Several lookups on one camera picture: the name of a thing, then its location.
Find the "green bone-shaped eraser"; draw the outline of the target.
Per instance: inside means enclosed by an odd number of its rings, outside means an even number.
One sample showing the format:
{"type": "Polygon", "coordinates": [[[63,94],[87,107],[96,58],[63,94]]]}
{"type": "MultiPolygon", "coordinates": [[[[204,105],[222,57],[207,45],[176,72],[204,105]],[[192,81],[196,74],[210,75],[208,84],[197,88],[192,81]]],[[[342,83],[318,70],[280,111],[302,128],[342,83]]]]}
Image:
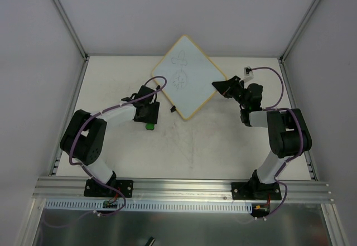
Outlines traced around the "green bone-shaped eraser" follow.
{"type": "Polygon", "coordinates": [[[147,123],[145,126],[146,130],[153,131],[155,129],[154,123],[147,123]]]}

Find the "yellow framed whiteboard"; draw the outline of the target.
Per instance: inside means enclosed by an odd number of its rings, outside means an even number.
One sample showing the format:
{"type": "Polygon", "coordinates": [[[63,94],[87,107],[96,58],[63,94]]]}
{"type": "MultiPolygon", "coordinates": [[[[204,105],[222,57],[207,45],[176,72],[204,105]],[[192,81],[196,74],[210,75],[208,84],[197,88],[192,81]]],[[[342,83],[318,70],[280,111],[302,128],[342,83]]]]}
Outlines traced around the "yellow framed whiteboard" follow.
{"type": "Polygon", "coordinates": [[[184,120],[189,120],[214,96],[213,82],[228,79],[187,35],[175,42],[151,76],[167,79],[163,93],[184,120]]]}

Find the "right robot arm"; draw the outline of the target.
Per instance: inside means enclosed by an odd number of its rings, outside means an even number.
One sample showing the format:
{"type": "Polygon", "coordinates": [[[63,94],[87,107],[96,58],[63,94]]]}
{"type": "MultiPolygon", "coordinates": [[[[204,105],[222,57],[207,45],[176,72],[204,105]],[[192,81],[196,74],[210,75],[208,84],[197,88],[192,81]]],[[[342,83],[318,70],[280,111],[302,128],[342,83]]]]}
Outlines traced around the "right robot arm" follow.
{"type": "Polygon", "coordinates": [[[268,131],[270,152],[263,164],[253,171],[245,183],[231,183],[234,200],[281,200],[278,177],[288,163],[310,150],[312,138],[299,109],[263,109],[263,86],[245,86],[237,76],[215,81],[213,87],[225,98],[233,98],[240,106],[240,119],[247,127],[268,131]]]}

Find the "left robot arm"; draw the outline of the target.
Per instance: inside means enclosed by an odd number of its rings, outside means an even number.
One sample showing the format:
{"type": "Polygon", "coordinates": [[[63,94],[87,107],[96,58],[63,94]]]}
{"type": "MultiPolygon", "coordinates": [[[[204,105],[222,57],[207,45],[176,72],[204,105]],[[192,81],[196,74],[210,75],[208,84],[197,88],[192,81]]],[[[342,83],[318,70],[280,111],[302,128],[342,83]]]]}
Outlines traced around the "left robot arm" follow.
{"type": "Polygon", "coordinates": [[[116,191],[116,174],[100,157],[106,132],[126,122],[157,124],[160,103],[157,91],[142,85],[138,93],[122,99],[114,108],[101,113],[77,110],[61,139],[60,148],[73,165],[90,173],[97,189],[105,196],[116,191]]]}

